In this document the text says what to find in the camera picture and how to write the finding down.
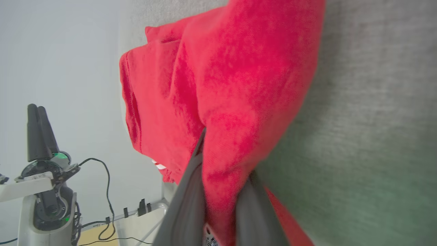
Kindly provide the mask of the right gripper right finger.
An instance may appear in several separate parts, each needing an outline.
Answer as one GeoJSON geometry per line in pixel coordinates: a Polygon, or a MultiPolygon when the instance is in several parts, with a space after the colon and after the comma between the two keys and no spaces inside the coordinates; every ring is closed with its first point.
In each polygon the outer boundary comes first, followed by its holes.
{"type": "Polygon", "coordinates": [[[289,246],[256,171],[252,171],[236,202],[236,246],[289,246]]]}

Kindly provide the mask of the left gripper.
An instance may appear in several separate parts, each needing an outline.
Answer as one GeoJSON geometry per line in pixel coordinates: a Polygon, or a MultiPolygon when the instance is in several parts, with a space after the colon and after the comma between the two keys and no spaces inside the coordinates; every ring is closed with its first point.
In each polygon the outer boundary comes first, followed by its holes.
{"type": "Polygon", "coordinates": [[[29,104],[27,115],[27,160],[31,163],[13,181],[0,174],[0,202],[55,190],[81,169],[71,163],[68,153],[59,152],[45,107],[29,104]],[[45,151],[50,160],[39,160],[45,151]]]}

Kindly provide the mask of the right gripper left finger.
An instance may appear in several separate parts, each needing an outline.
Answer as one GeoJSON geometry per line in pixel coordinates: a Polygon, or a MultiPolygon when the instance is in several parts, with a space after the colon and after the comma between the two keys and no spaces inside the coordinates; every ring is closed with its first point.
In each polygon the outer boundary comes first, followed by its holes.
{"type": "Polygon", "coordinates": [[[201,246],[203,243],[206,202],[202,183],[202,151],[205,135],[206,128],[192,152],[153,246],[201,246]]]}

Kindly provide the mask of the red and white garment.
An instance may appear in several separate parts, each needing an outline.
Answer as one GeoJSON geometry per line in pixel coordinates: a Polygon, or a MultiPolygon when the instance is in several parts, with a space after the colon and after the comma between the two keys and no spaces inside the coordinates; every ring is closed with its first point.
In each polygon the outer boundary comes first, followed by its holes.
{"type": "Polygon", "coordinates": [[[235,206],[279,142],[314,77],[325,0],[229,0],[147,26],[119,62],[133,148],[181,182],[203,129],[207,225],[236,246],[235,206]]]}

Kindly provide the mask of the metal table frame rail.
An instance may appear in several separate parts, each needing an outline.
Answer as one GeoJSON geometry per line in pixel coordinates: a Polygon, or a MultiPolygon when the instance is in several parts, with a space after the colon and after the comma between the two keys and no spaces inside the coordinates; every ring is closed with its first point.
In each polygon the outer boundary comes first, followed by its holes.
{"type": "Polygon", "coordinates": [[[82,229],[78,246],[152,246],[168,210],[168,201],[162,199],[150,204],[152,211],[140,217],[137,214],[139,206],[128,208],[128,218],[124,218],[123,212],[116,214],[104,233],[107,226],[104,221],[87,225],[82,229]]]}

